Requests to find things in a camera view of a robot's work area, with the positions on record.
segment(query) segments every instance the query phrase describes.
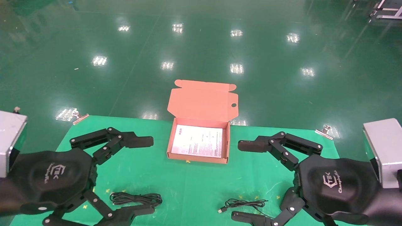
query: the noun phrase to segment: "green epoxy floor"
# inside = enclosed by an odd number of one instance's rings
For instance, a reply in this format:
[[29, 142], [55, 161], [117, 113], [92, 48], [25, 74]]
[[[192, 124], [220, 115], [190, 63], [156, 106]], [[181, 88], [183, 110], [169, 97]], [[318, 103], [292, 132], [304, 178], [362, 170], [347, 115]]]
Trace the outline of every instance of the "green epoxy floor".
[[[330, 125], [340, 156], [361, 159], [364, 122], [402, 120], [402, 23], [369, 23], [373, 5], [0, 0], [0, 109], [19, 106], [28, 115], [25, 152], [55, 150], [72, 126], [55, 120], [62, 107], [172, 120], [166, 107], [176, 79], [233, 83], [235, 123]], [[174, 32], [180, 23], [182, 33]], [[236, 29], [242, 36], [231, 37]], [[106, 64], [94, 66], [95, 56]], [[173, 68], [163, 70], [163, 62]]]

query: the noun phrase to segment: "white paper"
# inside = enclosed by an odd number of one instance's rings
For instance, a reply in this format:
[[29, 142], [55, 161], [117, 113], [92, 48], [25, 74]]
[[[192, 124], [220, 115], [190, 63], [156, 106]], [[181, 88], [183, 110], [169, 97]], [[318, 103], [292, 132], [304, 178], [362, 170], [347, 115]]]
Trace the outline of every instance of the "white paper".
[[223, 129], [177, 125], [172, 153], [222, 157]]

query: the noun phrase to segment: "cable connector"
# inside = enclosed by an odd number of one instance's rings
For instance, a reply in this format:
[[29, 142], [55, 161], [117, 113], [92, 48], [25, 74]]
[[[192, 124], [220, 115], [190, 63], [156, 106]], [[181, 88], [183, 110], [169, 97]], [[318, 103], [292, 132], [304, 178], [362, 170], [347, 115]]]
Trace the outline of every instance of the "cable connector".
[[227, 211], [227, 207], [226, 206], [223, 206], [222, 208], [220, 208], [219, 210], [218, 210], [218, 213], [223, 213], [223, 212], [226, 212]]

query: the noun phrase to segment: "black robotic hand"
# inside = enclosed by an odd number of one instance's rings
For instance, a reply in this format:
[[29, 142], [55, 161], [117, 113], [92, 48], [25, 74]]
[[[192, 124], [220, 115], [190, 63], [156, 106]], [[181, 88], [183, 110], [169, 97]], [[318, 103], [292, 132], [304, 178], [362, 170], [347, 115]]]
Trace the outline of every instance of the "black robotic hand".
[[[298, 162], [283, 146], [309, 155]], [[303, 202], [303, 209], [326, 226], [335, 220], [349, 224], [373, 226], [402, 225], [402, 193], [398, 188], [383, 188], [370, 162], [351, 159], [327, 159], [320, 156], [322, 146], [300, 137], [279, 132], [271, 137], [259, 136], [255, 141], [239, 141], [238, 148], [247, 152], [269, 152], [287, 169], [295, 171], [294, 187], [286, 192], [281, 210], [287, 213]], [[284, 220], [233, 212], [232, 219], [254, 226], [282, 226]]]
[[[154, 144], [152, 137], [137, 137], [134, 132], [102, 129], [70, 140], [71, 150], [19, 154], [6, 178], [0, 178], [0, 216], [42, 214], [54, 211], [43, 225], [81, 226], [62, 220], [89, 201], [103, 219], [97, 226], [130, 225], [135, 216], [151, 214], [154, 207], [139, 205], [112, 211], [95, 193], [96, 166], [123, 147], [140, 148]], [[106, 143], [93, 157], [84, 149]]]

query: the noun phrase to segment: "metal frame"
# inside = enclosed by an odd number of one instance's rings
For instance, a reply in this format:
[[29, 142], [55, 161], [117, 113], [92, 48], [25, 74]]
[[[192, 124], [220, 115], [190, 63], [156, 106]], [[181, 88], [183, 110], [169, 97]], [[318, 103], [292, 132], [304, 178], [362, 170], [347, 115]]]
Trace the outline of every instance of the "metal frame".
[[376, 18], [377, 19], [397, 19], [401, 20], [402, 19], [402, 6], [400, 8], [381, 8], [382, 5], [384, 4], [385, 0], [381, 0], [381, 2], [378, 4], [377, 8], [371, 12], [370, 17], [374, 16], [377, 11], [396, 11], [395, 15], [390, 16], [390, 15], [378, 15]]

